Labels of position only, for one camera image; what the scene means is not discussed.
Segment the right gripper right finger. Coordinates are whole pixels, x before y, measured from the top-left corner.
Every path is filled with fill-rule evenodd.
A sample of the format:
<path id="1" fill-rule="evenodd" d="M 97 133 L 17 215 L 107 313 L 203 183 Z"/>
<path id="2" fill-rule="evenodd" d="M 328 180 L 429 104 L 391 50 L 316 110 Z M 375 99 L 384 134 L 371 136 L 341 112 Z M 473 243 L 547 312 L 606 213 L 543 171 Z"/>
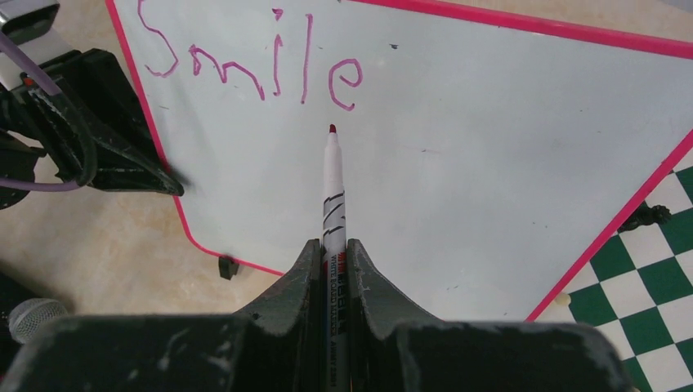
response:
<path id="1" fill-rule="evenodd" d="M 351 382 L 354 391 L 418 391 L 409 333 L 439 319 L 390 282 L 359 239 L 347 241 Z"/>

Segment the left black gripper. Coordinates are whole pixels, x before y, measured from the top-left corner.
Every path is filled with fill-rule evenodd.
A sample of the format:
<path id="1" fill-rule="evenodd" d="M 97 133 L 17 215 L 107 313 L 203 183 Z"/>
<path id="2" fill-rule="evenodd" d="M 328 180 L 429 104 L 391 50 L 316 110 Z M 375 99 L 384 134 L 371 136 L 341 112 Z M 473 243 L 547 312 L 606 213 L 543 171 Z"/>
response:
<path id="1" fill-rule="evenodd" d="M 72 50 L 41 67 L 61 88 L 58 96 L 1 57 L 2 189 L 184 194 L 112 53 Z"/>

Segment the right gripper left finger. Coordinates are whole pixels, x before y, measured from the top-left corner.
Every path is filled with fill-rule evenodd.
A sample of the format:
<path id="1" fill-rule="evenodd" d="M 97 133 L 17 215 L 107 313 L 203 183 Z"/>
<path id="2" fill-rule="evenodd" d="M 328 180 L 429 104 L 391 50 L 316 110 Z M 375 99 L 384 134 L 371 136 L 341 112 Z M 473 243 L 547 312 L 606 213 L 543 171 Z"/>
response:
<path id="1" fill-rule="evenodd" d="M 233 391 L 321 391 L 321 246 L 310 239 L 292 268 L 233 313 L 247 321 Z"/>

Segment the magenta whiteboard marker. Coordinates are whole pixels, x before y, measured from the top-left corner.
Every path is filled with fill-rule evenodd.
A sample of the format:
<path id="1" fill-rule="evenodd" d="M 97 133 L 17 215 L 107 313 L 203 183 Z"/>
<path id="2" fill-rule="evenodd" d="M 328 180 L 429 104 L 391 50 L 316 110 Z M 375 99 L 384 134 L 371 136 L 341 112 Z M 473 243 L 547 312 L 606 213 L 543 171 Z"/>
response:
<path id="1" fill-rule="evenodd" d="M 321 243 L 325 276 L 325 389 L 349 391 L 351 374 L 347 331 L 346 201 L 342 149 L 333 124 L 329 126 L 324 149 L 323 213 Z"/>

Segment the pink framed whiteboard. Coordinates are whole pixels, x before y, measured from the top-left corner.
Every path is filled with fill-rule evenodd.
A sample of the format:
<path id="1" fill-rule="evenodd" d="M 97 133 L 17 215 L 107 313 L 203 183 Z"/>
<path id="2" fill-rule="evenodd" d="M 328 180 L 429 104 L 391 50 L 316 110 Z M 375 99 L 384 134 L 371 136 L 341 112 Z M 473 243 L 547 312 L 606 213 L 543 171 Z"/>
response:
<path id="1" fill-rule="evenodd" d="M 692 44 L 440 1 L 109 1 L 188 239 L 275 274 L 323 221 L 443 319 L 532 319 L 692 146 Z"/>

